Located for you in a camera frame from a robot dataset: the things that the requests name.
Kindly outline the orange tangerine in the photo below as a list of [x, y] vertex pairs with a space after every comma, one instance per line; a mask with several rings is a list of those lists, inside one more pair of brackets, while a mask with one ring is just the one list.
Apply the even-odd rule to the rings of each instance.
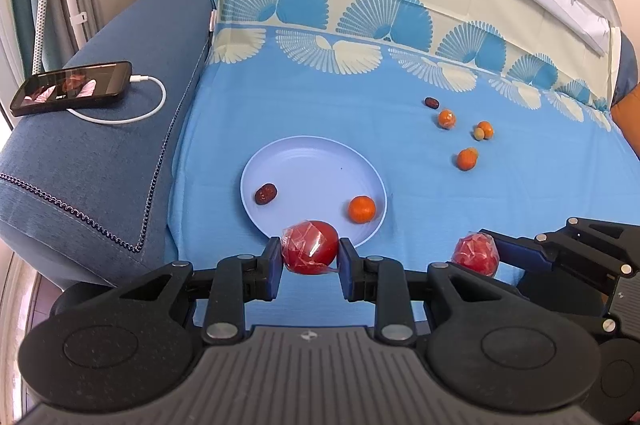
[[469, 148], [461, 150], [456, 159], [457, 167], [460, 171], [471, 171], [472, 168], [475, 167], [477, 163], [478, 156], [474, 156], [474, 154], [469, 150]]
[[347, 214], [353, 223], [369, 223], [375, 219], [376, 204], [367, 196], [354, 197], [348, 204]]
[[454, 126], [456, 126], [456, 123], [456, 115], [454, 115], [454, 112], [449, 109], [444, 109], [437, 115], [437, 124], [444, 130], [451, 130], [451, 128], [454, 128]]

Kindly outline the small orange kumquat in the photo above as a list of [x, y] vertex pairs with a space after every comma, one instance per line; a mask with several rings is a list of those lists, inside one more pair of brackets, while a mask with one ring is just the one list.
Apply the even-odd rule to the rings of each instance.
[[485, 139], [491, 139], [494, 137], [494, 127], [487, 121], [482, 121], [477, 124], [477, 127], [483, 132]]

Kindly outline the orange tangerine on sofa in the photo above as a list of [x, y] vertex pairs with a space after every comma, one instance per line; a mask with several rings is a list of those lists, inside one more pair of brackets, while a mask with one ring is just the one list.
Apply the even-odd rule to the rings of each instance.
[[474, 154], [469, 150], [469, 148], [461, 150], [456, 159], [457, 167], [460, 171], [471, 171], [472, 168], [475, 167], [477, 163], [478, 156], [474, 156]]

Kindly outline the orange tangerine on plate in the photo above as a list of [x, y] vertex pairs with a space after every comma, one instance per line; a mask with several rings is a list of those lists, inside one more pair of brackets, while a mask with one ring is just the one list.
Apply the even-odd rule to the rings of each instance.
[[354, 197], [348, 204], [347, 214], [353, 223], [369, 223], [375, 219], [376, 204], [367, 196]]

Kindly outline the dark red date on plate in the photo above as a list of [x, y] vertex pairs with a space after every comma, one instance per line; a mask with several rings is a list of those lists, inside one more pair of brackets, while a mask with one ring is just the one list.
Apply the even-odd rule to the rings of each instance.
[[272, 202], [278, 195], [278, 189], [275, 185], [268, 184], [262, 185], [256, 190], [254, 194], [254, 201], [257, 205], [266, 205]]

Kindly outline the blue fan pattern sheet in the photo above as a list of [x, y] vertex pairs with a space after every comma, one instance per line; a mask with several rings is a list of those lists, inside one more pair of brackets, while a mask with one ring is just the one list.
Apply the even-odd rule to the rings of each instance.
[[[409, 269], [449, 259], [484, 228], [531, 237], [573, 216], [638, 223], [639, 161], [608, 110], [611, 52], [593, 52], [531, 0], [214, 1], [168, 214], [194, 267], [262, 250], [240, 178], [255, 152], [292, 136], [370, 161], [388, 208], [358, 249]], [[437, 124], [444, 109], [451, 130]], [[491, 139], [474, 138], [482, 121]], [[466, 148], [478, 159], [465, 172]]]

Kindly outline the black smartphone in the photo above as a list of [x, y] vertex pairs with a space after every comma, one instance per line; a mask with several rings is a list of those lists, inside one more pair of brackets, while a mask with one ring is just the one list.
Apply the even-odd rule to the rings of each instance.
[[128, 61], [80, 66], [29, 76], [11, 104], [13, 116], [114, 104], [124, 98], [132, 75]]

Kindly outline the orange cushion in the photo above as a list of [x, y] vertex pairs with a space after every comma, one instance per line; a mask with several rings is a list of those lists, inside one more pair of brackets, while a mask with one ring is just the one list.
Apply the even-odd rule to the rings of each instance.
[[614, 104], [611, 112], [613, 121], [640, 158], [640, 85]]

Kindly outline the light blue round plate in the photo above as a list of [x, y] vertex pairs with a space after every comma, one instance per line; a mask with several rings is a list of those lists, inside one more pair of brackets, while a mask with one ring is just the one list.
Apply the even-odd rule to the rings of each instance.
[[[268, 182], [278, 195], [257, 205], [254, 194]], [[378, 233], [388, 208], [383, 179], [370, 161], [341, 142], [319, 136], [286, 137], [255, 152], [242, 171], [240, 196], [246, 215], [267, 237], [314, 219], [329, 223], [356, 247]], [[375, 219], [369, 223], [359, 225], [348, 217], [348, 204], [358, 196], [376, 204]]]

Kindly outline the pink red fruit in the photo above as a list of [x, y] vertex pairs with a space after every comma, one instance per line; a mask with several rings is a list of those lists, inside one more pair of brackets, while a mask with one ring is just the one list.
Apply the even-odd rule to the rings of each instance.
[[500, 257], [494, 238], [488, 233], [477, 232], [458, 241], [451, 261], [480, 275], [493, 277], [498, 270]]

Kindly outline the dark red date on sofa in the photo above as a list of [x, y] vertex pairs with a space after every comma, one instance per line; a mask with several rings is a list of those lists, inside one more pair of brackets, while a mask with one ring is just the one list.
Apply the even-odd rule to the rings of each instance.
[[426, 97], [424, 104], [430, 109], [437, 110], [439, 108], [439, 101], [433, 97]]

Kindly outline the small yellow green fruit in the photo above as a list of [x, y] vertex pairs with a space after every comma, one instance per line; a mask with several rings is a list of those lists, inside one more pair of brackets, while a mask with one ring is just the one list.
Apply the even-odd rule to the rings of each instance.
[[473, 132], [473, 136], [476, 140], [484, 140], [485, 139], [484, 130], [482, 130], [480, 127], [476, 127]]

